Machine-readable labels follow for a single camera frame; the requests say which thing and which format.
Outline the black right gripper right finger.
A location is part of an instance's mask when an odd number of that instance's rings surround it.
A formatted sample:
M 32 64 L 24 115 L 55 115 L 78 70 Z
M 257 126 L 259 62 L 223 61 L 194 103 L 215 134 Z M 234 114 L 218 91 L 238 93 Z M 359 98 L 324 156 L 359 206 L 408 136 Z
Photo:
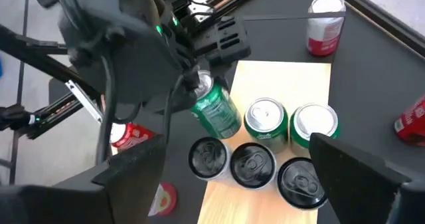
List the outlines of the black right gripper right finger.
M 309 154 L 340 224 L 387 224 L 400 186 L 411 179 L 380 157 L 314 133 Z

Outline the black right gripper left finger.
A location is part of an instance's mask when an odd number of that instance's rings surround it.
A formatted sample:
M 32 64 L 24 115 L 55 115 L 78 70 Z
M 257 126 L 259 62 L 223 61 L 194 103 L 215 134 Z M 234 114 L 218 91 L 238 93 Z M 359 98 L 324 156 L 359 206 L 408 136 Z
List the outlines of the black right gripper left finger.
M 157 191 L 167 144 L 154 136 L 109 159 L 109 167 L 92 182 L 108 197 L 114 224 L 144 224 Z

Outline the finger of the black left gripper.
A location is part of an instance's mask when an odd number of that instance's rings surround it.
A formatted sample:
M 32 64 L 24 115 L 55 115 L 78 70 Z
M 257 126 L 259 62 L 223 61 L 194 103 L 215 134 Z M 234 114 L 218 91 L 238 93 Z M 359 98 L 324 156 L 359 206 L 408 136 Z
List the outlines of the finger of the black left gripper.
M 210 74 L 211 77 L 217 82 L 221 87 L 226 91 L 230 91 L 230 87 L 226 78 L 226 73 L 232 67 L 231 64 L 215 64 L 210 65 Z
M 181 81 L 181 90 L 183 92 L 192 92 L 199 87 L 199 69 L 191 69 L 183 72 L 183 79 Z

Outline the pink silver sparkling water can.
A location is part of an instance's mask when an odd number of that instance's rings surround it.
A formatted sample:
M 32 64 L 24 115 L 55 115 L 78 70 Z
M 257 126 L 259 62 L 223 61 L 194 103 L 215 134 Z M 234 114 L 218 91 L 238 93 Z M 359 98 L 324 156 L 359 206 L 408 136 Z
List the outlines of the pink silver sparkling water can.
M 161 182 L 157 188 L 148 216 L 168 215 L 177 203 L 177 192 L 173 185 Z
M 328 13 L 346 11 L 344 0 L 313 0 L 309 13 Z M 327 56 L 335 52 L 343 17 L 316 18 L 307 21 L 307 49 L 315 56 Z

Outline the green Sprite can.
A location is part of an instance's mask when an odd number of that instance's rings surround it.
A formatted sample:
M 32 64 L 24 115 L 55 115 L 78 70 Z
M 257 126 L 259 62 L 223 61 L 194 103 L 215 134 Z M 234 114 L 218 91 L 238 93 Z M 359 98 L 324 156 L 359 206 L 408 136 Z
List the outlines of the green Sprite can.
M 228 91 L 214 81 L 208 70 L 199 70 L 197 101 L 192 115 L 214 138 L 227 139 L 239 131 L 242 120 Z
M 288 142 L 288 113 L 273 98 L 258 98 L 244 113 L 244 126 L 254 141 L 273 153 L 284 151 Z
M 304 104 L 290 118 L 290 148 L 296 156 L 309 158 L 309 141 L 312 133 L 330 138 L 340 134 L 339 119 L 332 107 L 317 103 Z

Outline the silver Celsius energy drink can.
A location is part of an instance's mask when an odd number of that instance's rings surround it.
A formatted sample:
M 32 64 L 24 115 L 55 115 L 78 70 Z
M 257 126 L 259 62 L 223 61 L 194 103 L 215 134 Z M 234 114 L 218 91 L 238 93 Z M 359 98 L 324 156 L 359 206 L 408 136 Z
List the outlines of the silver Celsius energy drink can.
M 204 181 L 230 182 L 232 149 L 213 137 L 197 140 L 190 148 L 188 163 L 194 175 Z
M 276 176 L 275 155 L 269 148 L 254 142 L 238 146 L 230 158 L 230 172 L 235 182 L 246 189 L 267 188 Z
M 328 201 L 309 158 L 295 157 L 283 163 L 278 170 L 276 183 L 280 195 L 292 207 L 314 210 Z

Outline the red cola can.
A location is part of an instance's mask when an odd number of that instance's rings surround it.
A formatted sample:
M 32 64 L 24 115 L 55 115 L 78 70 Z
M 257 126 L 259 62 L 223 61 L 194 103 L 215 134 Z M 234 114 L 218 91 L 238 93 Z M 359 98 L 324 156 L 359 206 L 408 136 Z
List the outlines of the red cola can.
M 110 143 L 118 152 L 121 152 L 154 137 L 154 135 L 154 132 L 138 124 L 113 123 L 110 133 Z
M 395 120 L 394 131 L 403 142 L 425 147 L 425 95 Z

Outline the wooden board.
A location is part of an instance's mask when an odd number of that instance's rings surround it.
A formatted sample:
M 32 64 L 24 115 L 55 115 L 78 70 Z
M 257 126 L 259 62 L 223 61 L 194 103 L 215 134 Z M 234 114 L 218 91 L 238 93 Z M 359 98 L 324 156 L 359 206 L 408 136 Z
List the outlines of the wooden board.
M 260 97 L 275 98 L 288 113 L 302 104 L 327 104 L 331 62 L 291 61 L 288 51 L 305 49 L 306 25 L 316 16 L 247 15 L 246 24 L 261 25 L 249 31 L 250 45 L 259 44 L 262 35 L 270 41 L 261 45 L 262 58 L 242 60 L 236 65 L 231 98 L 240 112 Z M 302 211 L 280 197 L 276 187 L 259 191 L 244 189 L 235 183 L 210 181 L 207 184 L 197 224 L 316 224 L 318 211 Z

